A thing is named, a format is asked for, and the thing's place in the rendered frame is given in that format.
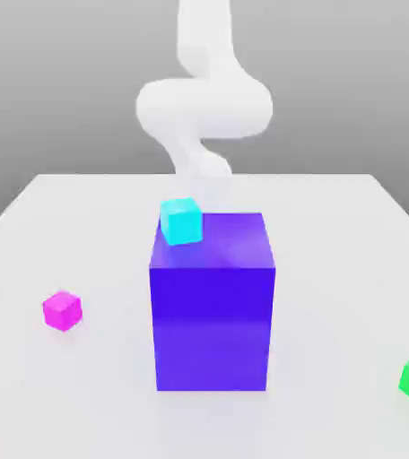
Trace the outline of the small cyan cube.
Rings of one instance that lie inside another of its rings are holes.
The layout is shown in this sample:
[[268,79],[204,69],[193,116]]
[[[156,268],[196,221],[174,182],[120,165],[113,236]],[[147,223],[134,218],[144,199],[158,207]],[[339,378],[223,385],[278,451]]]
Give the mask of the small cyan cube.
[[163,201],[160,221],[161,232],[170,246],[197,243],[203,239],[203,214],[191,197]]

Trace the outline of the small magenta cube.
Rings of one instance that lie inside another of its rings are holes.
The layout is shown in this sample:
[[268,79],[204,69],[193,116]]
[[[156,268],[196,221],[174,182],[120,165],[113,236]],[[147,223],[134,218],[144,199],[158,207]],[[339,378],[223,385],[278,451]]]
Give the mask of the small magenta cube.
[[83,318],[82,301],[67,291],[59,291],[42,303],[45,323],[66,332]]

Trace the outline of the large blue box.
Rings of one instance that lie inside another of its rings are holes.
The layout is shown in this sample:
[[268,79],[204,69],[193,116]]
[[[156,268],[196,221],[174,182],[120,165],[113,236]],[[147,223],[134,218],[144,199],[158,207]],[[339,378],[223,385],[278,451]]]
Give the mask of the large blue box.
[[207,213],[204,238],[155,235],[149,265],[160,391],[264,391],[275,263],[259,212]]

